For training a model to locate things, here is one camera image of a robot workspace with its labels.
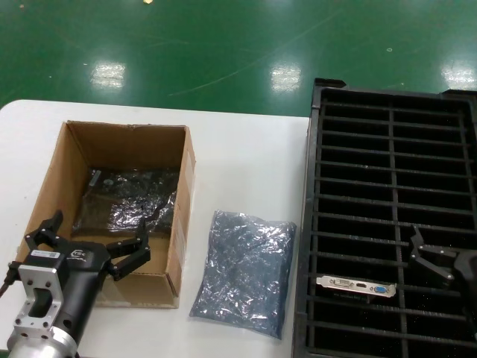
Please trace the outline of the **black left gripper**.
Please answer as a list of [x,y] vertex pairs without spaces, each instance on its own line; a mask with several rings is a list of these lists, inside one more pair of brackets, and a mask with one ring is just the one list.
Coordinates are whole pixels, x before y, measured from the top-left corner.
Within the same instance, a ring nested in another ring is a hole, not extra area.
[[67,332],[74,340],[82,339],[92,308],[101,291],[107,273],[119,281],[151,259],[146,220],[142,218],[132,239],[107,244],[69,241],[58,230],[63,212],[43,220],[39,227],[25,236],[30,255],[41,245],[66,255],[69,276],[63,287],[63,302],[54,326]]

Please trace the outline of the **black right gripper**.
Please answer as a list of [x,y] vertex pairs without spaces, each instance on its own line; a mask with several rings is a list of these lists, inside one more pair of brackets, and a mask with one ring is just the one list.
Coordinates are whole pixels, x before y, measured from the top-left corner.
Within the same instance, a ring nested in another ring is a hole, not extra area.
[[435,288],[450,288],[455,279],[467,309],[476,310],[476,251],[462,251],[457,256],[449,249],[427,245],[419,228],[413,229],[408,261],[412,275]]

